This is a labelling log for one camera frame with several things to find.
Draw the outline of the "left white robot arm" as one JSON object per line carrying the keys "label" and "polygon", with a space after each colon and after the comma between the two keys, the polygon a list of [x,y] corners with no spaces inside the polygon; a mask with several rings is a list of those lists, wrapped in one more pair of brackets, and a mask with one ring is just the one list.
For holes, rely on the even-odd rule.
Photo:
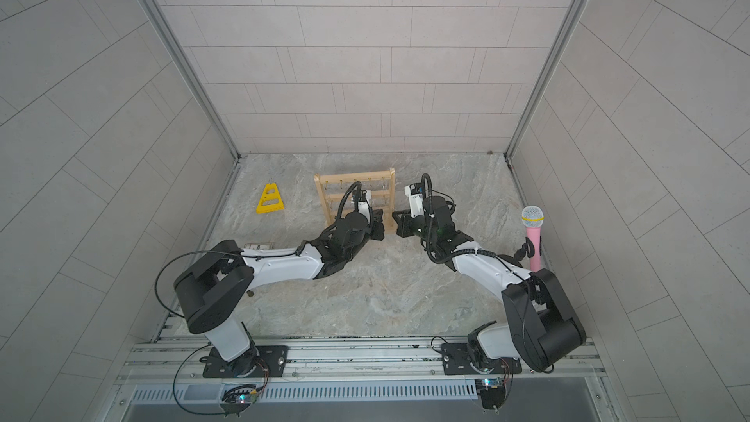
{"label": "left white robot arm", "polygon": [[334,223],[313,240],[295,248],[243,249],[224,240],[174,281],[189,332],[202,334],[225,363],[252,361],[255,344],[234,310],[246,292],[283,281],[325,279],[353,262],[367,242],[385,237],[384,212],[370,205],[370,195],[355,182],[341,199]]}

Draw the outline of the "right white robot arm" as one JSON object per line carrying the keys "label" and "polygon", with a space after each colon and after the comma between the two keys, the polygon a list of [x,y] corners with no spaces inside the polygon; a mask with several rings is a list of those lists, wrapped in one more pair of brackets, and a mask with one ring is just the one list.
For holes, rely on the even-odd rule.
{"label": "right white robot arm", "polygon": [[455,202],[434,191],[427,173],[404,192],[409,207],[393,213],[396,234],[416,236],[431,262],[474,279],[503,303],[505,324],[484,324],[467,337],[468,360],[476,371],[520,359],[530,369],[545,372],[586,342],[584,326],[557,276],[521,265],[530,241],[515,256],[482,248],[455,227]]}

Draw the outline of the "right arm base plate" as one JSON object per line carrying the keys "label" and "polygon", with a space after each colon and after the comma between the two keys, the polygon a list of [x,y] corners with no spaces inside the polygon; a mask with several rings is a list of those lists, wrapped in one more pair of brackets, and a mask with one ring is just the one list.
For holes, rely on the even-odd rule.
{"label": "right arm base plate", "polygon": [[500,358],[495,361],[476,363],[472,360],[467,343],[443,342],[437,347],[441,354],[443,372],[448,376],[456,375],[516,375],[523,372],[521,361],[516,358]]}

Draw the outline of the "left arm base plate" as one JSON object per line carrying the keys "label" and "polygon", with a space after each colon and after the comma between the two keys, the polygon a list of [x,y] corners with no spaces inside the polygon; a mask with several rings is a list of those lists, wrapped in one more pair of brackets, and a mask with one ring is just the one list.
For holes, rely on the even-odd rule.
{"label": "left arm base plate", "polygon": [[199,359],[204,378],[277,378],[283,375],[289,347],[281,345],[252,347],[228,363],[215,348]]}

